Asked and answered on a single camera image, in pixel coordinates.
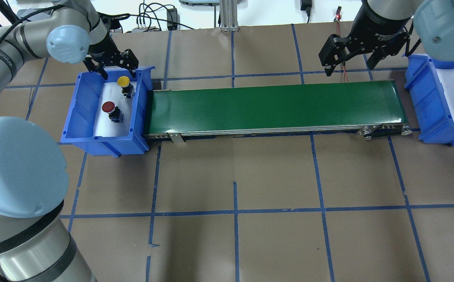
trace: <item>blue plastic bin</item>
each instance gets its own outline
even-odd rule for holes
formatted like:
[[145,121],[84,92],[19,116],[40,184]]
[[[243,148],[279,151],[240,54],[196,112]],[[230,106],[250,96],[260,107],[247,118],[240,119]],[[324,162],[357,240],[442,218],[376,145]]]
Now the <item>blue plastic bin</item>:
[[93,136],[94,120],[98,111],[98,103],[105,82],[116,82],[122,75],[128,75],[128,71],[121,68],[106,69],[109,78],[104,80],[97,73],[83,72],[78,75],[77,82],[67,115],[62,143],[71,143],[90,155],[138,155],[149,149],[142,137],[145,109],[147,103],[147,91],[152,90],[150,71],[151,67],[141,67],[136,70],[132,120],[126,136],[102,137]]
[[447,143],[454,146],[454,121],[436,73],[438,69],[454,69],[454,62],[442,62],[428,55],[411,55],[405,73],[412,102],[417,113],[424,143]]

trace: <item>power adapter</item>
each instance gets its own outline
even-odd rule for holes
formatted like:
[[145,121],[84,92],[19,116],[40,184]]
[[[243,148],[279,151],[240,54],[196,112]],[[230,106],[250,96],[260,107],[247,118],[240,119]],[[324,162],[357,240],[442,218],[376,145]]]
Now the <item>power adapter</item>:
[[168,30],[178,30],[178,24],[180,23],[180,16],[176,8],[168,9]]
[[300,10],[307,14],[307,22],[311,18],[312,0],[300,0]]

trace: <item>red wire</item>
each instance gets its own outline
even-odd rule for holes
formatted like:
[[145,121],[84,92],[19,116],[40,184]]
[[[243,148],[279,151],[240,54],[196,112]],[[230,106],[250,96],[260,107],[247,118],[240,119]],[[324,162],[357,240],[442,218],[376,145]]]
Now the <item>red wire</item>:
[[[337,35],[340,37],[340,21],[337,21]],[[345,69],[345,65],[342,64],[342,70],[344,71],[344,76],[342,77],[343,82],[349,82],[349,77],[347,76],[347,69]]]

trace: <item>conveyor belt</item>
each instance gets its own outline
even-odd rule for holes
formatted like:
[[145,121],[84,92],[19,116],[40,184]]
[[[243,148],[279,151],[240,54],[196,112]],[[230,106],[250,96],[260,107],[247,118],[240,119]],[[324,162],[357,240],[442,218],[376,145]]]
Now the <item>conveyor belt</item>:
[[351,130],[407,123],[393,81],[150,92],[148,138]]

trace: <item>light blue joint cover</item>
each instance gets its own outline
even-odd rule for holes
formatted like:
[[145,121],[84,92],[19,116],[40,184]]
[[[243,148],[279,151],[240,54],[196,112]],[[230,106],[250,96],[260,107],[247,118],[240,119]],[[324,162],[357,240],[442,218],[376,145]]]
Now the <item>light blue joint cover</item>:
[[89,48],[89,34],[76,25],[61,25],[47,36],[47,51],[62,63],[76,64],[84,60]]
[[56,141],[41,127],[0,117],[0,215],[42,216],[64,199],[66,162]]
[[454,0],[426,0],[415,12],[414,27],[427,54],[454,61]]

